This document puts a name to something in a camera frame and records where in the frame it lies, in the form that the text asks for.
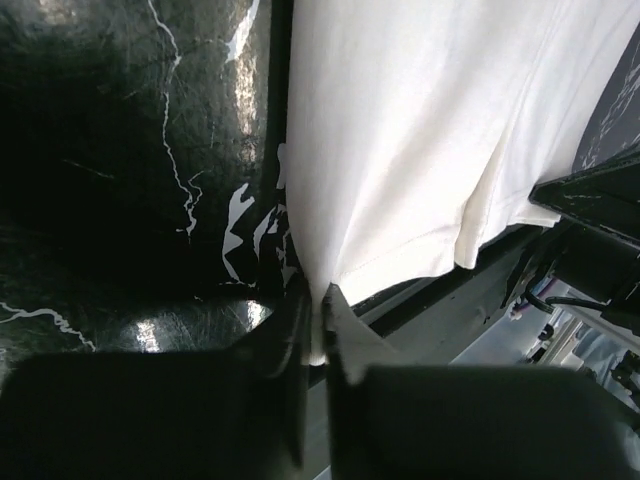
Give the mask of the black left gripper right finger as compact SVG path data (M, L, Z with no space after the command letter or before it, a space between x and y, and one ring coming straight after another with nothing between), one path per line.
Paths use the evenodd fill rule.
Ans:
M329 285L321 315L328 386L411 383L413 368L403 365L402 355L355 315L335 284Z

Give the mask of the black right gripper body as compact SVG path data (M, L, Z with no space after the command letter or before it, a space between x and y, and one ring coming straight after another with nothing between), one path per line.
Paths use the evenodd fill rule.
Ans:
M533 288L552 276L588 297L614 325L639 323L639 151L536 186L530 201L561 220L524 250L502 304L524 297L540 310L569 305Z

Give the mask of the white Coca-Cola t-shirt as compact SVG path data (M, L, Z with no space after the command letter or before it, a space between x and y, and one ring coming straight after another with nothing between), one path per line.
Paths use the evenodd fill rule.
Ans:
M471 269L569 173L639 23L635 1L298 1L286 141L315 303Z

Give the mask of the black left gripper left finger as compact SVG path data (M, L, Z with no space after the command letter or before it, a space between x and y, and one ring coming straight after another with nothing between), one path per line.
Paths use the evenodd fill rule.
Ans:
M276 378L296 350L310 346L311 294L307 279L295 274L272 313L234 344L234 356L262 378Z

